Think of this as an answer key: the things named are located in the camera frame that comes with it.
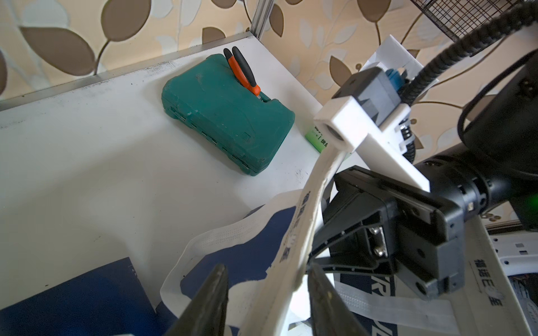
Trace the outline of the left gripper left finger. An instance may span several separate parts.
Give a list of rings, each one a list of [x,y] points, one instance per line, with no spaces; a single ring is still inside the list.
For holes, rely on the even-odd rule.
[[[217,264],[165,335],[224,335],[227,305],[228,270]]]

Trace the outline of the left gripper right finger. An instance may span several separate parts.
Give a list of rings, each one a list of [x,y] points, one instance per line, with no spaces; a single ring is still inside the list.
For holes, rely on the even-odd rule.
[[[318,264],[308,269],[308,292],[313,335],[369,335]]]

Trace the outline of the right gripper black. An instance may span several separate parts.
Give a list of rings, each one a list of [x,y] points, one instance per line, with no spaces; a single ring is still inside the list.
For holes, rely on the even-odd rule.
[[[326,273],[421,283],[427,299],[465,285],[462,209],[358,166],[333,178],[337,194],[323,213],[308,262]]]

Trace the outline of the white receipt paper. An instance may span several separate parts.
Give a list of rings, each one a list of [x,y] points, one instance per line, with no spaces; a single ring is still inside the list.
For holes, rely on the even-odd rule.
[[[253,308],[240,327],[240,335],[279,335],[293,293],[300,288],[312,251],[325,188],[340,167],[346,152],[330,144],[322,151],[301,196],[275,261],[263,282]]]

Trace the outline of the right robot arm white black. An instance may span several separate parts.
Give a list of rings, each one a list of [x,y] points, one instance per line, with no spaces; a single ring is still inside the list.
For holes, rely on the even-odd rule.
[[[335,176],[309,262],[327,273],[397,275],[431,300],[465,284],[465,223],[511,203],[537,229],[537,53],[504,70],[458,120],[461,142],[417,165],[398,156]]]

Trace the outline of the green white tissue pack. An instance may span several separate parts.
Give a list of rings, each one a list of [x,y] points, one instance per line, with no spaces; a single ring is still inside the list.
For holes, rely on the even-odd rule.
[[[305,139],[321,153],[327,146],[328,141],[323,137],[323,134],[316,126],[312,126],[310,131],[305,135]]]

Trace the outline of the orange black pliers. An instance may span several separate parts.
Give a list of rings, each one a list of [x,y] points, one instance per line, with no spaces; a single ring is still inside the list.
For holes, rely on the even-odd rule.
[[[238,47],[225,48],[224,56],[238,82],[249,92],[261,99],[261,89],[257,85],[251,67]]]

